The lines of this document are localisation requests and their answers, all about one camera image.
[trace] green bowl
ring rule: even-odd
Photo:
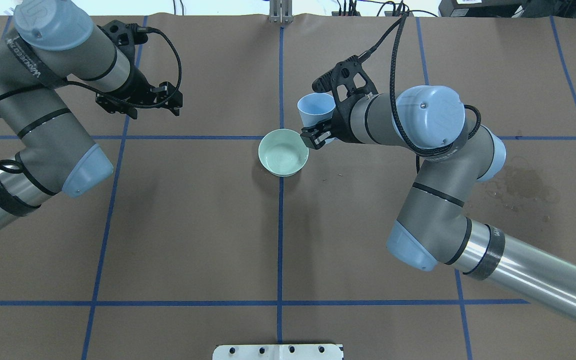
[[[261,139],[258,154],[263,167],[281,177],[295,175],[308,160],[308,148],[299,134],[290,129],[268,132]]]

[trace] light blue cap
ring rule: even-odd
[[[96,143],[77,162],[75,168],[66,178],[66,182],[63,183],[61,191],[71,198],[77,198],[101,183],[112,173],[113,164],[106,157],[99,144]]]
[[[437,260],[399,221],[395,221],[386,247],[395,258],[421,271],[432,271],[437,265]]]
[[[459,94],[446,86],[419,85],[403,91],[397,98],[397,113],[410,141],[422,149],[454,142],[466,121]],[[394,119],[393,126],[399,134]]]
[[[486,173],[477,179],[477,181],[480,183],[491,180],[496,173],[499,173],[506,162],[506,146],[504,145],[503,141],[501,141],[499,137],[496,137],[496,135],[493,134],[489,128],[485,127],[484,125],[481,127],[490,134],[490,137],[492,138],[492,145],[494,147],[494,153],[492,155],[492,162],[490,167],[487,169]]]
[[[14,8],[14,28],[26,43],[61,51],[86,41],[95,25],[71,0],[24,0]]]

